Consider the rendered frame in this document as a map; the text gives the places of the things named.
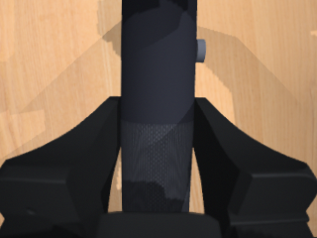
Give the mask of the black flashlight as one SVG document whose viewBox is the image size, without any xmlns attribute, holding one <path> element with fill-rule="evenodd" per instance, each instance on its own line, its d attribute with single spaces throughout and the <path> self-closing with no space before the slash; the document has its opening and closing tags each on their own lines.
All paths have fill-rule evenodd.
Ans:
<svg viewBox="0 0 317 238">
<path fill-rule="evenodd" d="M 122 211 L 189 212 L 197 0 L 122 0 Z"/>
</svg>

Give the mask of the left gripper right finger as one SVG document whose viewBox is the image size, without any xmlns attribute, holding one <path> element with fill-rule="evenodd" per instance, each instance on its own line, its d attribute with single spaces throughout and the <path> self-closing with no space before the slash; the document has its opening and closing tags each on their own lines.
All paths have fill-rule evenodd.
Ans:
<svg viewBox="0 0 317 238">
<path fill-rule="evenodd" d="M 314 238 L 306 210 L 317 178 L 307 163 L 255 140 L 206 97 L 195 97 L 193 150 L 204 214 L 222 238 Z"/>
</svg>

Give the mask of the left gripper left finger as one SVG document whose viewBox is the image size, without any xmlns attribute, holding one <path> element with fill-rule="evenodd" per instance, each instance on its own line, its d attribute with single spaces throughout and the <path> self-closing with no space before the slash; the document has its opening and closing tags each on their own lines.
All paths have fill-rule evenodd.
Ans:
<svg viewBox="0 0 317 238">
<path fill-rule="evenodd" d="M 121 148 L 121 96 L 78 125 L 0 167 L 0 238 L 87 238 L 108 212 Z"/>
</svg>

